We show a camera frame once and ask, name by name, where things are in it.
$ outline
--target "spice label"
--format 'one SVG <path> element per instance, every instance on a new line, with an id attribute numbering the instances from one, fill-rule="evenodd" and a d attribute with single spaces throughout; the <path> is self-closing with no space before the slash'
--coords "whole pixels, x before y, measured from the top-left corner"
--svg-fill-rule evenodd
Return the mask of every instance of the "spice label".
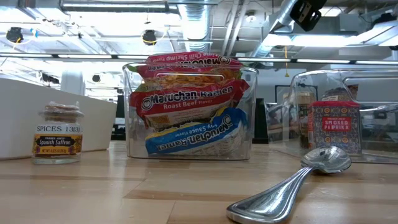
<path id="1" fill-rule="evenodd" d="M 36 127 L 33 153 L 73 155 L 81 152 L 83 136 L 77 124 L 45 124 Z"/>
<path id="2" fill-rule="evenodd" d="M 351 131 L 351 118 L 323 117 L 322 129 L 324 131 Z"/>
<path id="3" fill-rule="evenodd" d="M 310 106 L 310 148 L 337 146 L 349 154 L 361 153 L 359 107 L 353 102 L 318 101 Z"/>
<path id="4" fill-rule="evenodd" d="M 308 105 L 298 105 L 298 118 L 301 135 L 308 135 Z"/>

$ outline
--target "blue ramen package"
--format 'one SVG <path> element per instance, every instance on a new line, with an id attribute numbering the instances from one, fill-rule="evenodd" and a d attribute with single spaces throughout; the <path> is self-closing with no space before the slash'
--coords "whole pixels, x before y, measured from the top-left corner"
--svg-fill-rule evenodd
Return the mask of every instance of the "blue ramen package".
<path id="1" fill-rule="evenodd" d="M 151 154 L 215 156 L 237 150 L 248 122 L 241 109 L 222 108 L 209 123 L 188 123 L 146 137 Z"/>

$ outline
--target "spoon handle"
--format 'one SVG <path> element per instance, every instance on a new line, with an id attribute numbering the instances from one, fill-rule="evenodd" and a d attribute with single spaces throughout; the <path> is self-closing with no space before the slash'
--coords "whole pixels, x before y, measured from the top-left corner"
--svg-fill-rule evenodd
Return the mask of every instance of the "spoon handle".
<path id="1" fill-rule="evenodd" d="M 299 192 L 305 178 L 314 169 L 315 167 L 311 166 L 304 167 L 265 192 L 247 198 L 244 209 L 249 213 L 262 213 L 274 217 L 272 222 L 282 221 L 289 215 L 297 192 Z"/>

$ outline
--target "silver spoon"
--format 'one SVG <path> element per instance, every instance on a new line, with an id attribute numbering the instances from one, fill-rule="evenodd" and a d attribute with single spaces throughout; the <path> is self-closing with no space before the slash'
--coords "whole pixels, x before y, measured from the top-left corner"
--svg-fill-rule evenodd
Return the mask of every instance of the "silver spoon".
<path id="1" fill-rule="evenodd" d="M 350 165 L 348 154 L 338 147 L 314 149 L 302 158 L 303 168 L 293 176 L 265 192 L 230 205 L 226 214 L 228 218 L 243 224 L 281 222 L 289 216 L 297 192 L 311 171 L 336 174 L 348 169 Z"/>

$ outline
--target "red ramen package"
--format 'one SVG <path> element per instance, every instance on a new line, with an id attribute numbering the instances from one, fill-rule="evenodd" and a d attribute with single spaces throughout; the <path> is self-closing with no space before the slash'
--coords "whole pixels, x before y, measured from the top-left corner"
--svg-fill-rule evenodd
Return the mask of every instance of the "red ramen package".
<path id="1" fill-rule="evenodd" d="M 352 101 L 316 101 L 309 107 L 310 148 L 336 146 L 349 154 L 361 153 L 359 105 Z"/>
<path id="2" fill-rule="evenodd" d="M 145 83 L 158 83 L 169 88 L 170 83 L 217 83 L 241 77 L 242 63 L 217 54 L 184 52 L 153 55 L 146 65 L 129 67 Z"/>
<path id="3" fill-rule="evenodd" d="M 214 83 L 156 83 L 156 82 L 147 82 L 142 83 L 137 87 L 135 92 L 148 92 L 155 90 L 163 90 L 168 88 L 191 88 L 191 87 L 205 87 L 208 85 L 212 85 Z"/>
<path id="4" fill-rule="evenodd" d="M 190 121 L 210 119 L 220 108 L 235 107 L 249 88 L 245 80 L 231 79 L 200 87 L 135 91 L 130 105 L 155 130 Z"/>

